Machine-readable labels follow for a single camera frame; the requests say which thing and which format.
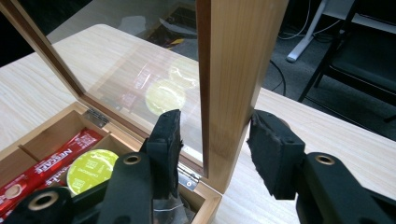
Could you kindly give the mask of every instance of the light wood table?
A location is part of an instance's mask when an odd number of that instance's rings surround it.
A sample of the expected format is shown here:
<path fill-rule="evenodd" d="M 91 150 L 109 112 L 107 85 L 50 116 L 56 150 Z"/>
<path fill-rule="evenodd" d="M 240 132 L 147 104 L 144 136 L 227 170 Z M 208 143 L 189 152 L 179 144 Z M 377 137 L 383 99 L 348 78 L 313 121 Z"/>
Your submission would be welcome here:
<path fill-rule="evenodd" d="M 106 36 L 103 29 L 98 34 Z M 74 48 L 84 47 L 81 35 L 71 36 L 57 45 L 73 48 L 69 43 L 80 44 Z M 0 149 L 74 101 L 70 91 L 35 53 L 0 68 Z M 305 141 L 305 152 L 334 155 L 364 187 L 396 199 L 395 142 L 264 89 L 256 108 L 285 120 Z M 232 182 L 223 195 L 214 223 L 298 223 L 294 201 L 276 201 L 268 194 L 251 161 L 247 144 L 242 146 Z"/>

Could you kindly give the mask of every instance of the glass lid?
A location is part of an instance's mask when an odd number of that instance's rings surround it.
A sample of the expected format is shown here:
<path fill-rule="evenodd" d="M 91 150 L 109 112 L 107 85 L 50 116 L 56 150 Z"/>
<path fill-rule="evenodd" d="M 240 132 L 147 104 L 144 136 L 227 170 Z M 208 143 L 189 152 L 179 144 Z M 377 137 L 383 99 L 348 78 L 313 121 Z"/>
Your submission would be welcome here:
<path fill-rule="evenodd" d="M 19 0 L 86 95 L 150 133 L 181 110 L 184 153 L 202 166 L 194 0 Z"/>

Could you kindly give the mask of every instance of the wooden lid frame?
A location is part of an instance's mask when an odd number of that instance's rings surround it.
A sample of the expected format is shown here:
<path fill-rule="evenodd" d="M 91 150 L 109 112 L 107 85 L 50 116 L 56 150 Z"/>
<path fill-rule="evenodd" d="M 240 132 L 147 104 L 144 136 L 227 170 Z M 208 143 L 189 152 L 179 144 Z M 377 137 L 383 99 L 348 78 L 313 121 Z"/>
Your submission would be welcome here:
<path fill-rule="evenodd" d="M 220 193 L 231 181 L 287 3 L 287 0 L 196 0 L 202 181 Z M 0 0 L 0 10 L 80 101 L 107 114 L 140 139 L 149 135 L 85 94 L 17 0 Z"/>

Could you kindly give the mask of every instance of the metal hinge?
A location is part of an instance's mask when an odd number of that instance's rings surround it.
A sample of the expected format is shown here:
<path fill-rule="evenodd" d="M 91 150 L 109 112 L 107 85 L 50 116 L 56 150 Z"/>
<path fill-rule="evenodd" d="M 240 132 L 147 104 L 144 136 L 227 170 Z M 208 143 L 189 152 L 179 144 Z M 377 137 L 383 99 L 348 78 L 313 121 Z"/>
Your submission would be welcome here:
<path fill-rule="evenodd" d="M 106 116 L 93 108 L 89 108 L 82 116 L 99 128 L 103 128 L 106 124 L 108 124 L 108 119 Z"/>
<path fill-rule="evenodd" d="M 179 163 L 177 166 L 178 170 L 178 183 L 193 191 L 198 185 L 200 175 L 196 174 L 192 169 Z"/>

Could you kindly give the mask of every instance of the white desk leg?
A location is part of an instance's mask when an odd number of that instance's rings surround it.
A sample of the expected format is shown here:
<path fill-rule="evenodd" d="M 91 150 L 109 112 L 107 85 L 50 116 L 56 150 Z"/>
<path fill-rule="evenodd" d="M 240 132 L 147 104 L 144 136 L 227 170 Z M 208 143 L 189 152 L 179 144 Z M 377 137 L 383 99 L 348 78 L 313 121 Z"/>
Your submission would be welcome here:
<path fill-rule="evenodd" d="M 315 14 L 315 17 L 312 20 L 311 25 L 309 25 L 308 32 L 306 32 L 304 38 L 300 41 L 300 43 L 298 43 L 298 45 L 291 51 L 291 53 L 286 58 L 288 62 L 295 63 L 298 57 L 300 57 L 300 55 L 309 45 L 309 43 L 311 43 L 311 40 L 314 38 L 312 34 L 314 33 L 315 28 L 317 27 L 318 21 L 324 11 L 324 8 L 327 5 L 327 2 L 328 0 L 322 0 L 320 2 L 317 13 Z"/>

